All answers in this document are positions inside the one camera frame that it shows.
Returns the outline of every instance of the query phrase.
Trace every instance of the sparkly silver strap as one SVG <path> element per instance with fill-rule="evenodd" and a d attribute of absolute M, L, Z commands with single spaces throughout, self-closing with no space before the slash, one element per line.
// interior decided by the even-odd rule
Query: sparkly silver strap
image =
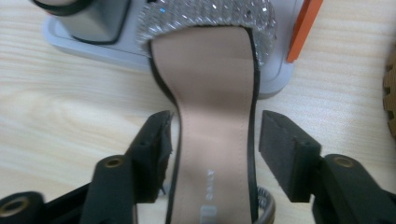
<path fill-rule="evenodd" d="M 260 65 L 276 41 L 275 13 L 269 0 L 158 0 L 141 11 L 136 41 L 149 56 L 148 42 L 156 36 L 202 25 L 251 28 Z"/>

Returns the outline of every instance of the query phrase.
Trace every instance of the orange object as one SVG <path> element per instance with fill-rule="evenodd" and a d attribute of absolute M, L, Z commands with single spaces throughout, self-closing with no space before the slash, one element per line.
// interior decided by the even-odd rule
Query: orange object
<path fill-rule="evenodd" d="M 294 62 L 300 55 L 304 42 L 308 37 L 309 31 L 314 24 L 323 0 L 304 0 L 294 25 L 293 37 L 290 43 L 290 51 L 287 58 L 288 63 Z"/>

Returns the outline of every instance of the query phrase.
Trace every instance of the shoe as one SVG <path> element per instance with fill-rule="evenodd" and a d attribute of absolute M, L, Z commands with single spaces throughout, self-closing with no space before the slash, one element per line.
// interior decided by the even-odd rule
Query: shoe
<path fill-rule="evenodd" d="M 136 40 L 180 115 L 166 223 L 257 220 L 255 105 L 274 16 L 268 0 L 161 0 L 141 12 Z"/>

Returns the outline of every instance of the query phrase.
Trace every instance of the light wood surface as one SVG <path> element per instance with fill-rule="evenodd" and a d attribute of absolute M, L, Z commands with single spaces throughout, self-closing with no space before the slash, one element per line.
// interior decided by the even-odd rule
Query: light wood surface
<path fill-rule="evenodd" d="M 0 198 L 26 190 L 57 198 L 90 181 L 99 160 L 122 154 L 149 115 L 176 111 L 149 73 L 50 46 L 45 16 L 27 0 L 0 1 Z M 273 110 L 315 137 L 323 155 L 353 157 L 396 192 L 395 141 L 382 106 L 395 36 L 396 1 L 325 1 L 289 85 L 258 102 L 256 146 L 261 111 Z M 177 125 L 176 116 L 174 142 Z M 276 197 L 276 223 L 313 223 L 311 205 L 289 203 L 258 152 L 256 163 L 259 185 Z M 139 205 L 140 223 L 163 223 L 165 211 L 166 198 Z"/>

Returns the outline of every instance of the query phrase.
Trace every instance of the table surface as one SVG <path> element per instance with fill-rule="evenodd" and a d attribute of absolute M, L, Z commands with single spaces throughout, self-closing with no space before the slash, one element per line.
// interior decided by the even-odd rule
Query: table surface
<path fill-rule="evenodd" d="M 177 111 L 149 73 L 50 46 L 45 17 L 29 1 L 0 1 L 0 198 L 35 190 L 49 201 L 82 186 L 99 160 L 124 152 L 149 115 Z M 256 147 L 261 111 L 273 110 L 316 138 L 322 155 L 352 157 L 396 192 L 395 141 L 382 105 L 395 22 L 394 0 L 325 1 L 290 83 L 257 103 Z M 176 116 L 174 142 L 177 125 Z M 311 205 L 290 203 L 258 152 L 256 164 L 259 185 L 276 198 L 276 223 L 314 223 Z M 163 223 L 166 205 L 139 205 L 141 223 Z"/>

